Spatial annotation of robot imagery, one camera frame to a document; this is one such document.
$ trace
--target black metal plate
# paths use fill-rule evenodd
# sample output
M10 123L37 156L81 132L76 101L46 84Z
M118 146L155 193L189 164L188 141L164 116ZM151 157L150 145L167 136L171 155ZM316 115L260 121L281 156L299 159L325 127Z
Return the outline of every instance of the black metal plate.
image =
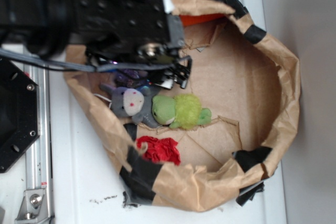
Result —
M38 138L37 90L20 69L0 58L0 173Z

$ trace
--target plush toy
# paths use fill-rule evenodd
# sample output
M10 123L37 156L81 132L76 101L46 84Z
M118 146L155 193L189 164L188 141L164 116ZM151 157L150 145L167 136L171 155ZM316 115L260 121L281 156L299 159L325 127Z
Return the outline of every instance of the plush toy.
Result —
M114 81L117 87L136 89L147 84L147 75L146 71L121 69L117 71Z
M211 111L202 109L199 98L193 94L179 94L174 98L156 95L153 97L152 113L158 123L169 124L170 128L189 130L211 122Z
M160 126L154 119L151 108L153 96L157 95L161 88L156 86L145 86L139 89L115 88L103 83L100 89L112 96L111 110L117 117L132 117L134 123L142 122L151 128Z

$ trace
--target red fabric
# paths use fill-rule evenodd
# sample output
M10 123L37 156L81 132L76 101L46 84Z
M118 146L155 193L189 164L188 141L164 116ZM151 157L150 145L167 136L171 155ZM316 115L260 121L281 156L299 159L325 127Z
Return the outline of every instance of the red fabric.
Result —
M178 142L172 138L157 139L151 136L142 136L137 139L137 147L141 148L141 144L147 142L148 149L143 154L143 158L151 160L153 163L159 161L174 162L175 165L181 163L180 153L176 148Z
M183 26L191 26L199 23L208 22L214 19L223 18L224 14L206 14L200 16L180 15Z

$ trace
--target green stuffed frog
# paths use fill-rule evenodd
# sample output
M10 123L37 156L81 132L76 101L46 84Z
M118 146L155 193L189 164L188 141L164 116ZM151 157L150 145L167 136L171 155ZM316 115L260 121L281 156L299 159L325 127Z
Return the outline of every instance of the green stuffed frog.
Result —
M172 97L153 97L152 113L155 120L174 129L190 130L196 125L211 122L210 109L203 109L199 98L193 94L179 94Z

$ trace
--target hole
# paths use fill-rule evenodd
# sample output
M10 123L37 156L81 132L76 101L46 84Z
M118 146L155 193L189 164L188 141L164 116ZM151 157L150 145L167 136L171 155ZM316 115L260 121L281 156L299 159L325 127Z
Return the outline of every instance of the hole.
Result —
M17 147L17 145L13 144L11 147L14 152L20 152L20 149Z
M14 73L10 76L10 80L13 81L17 77L18 73Z

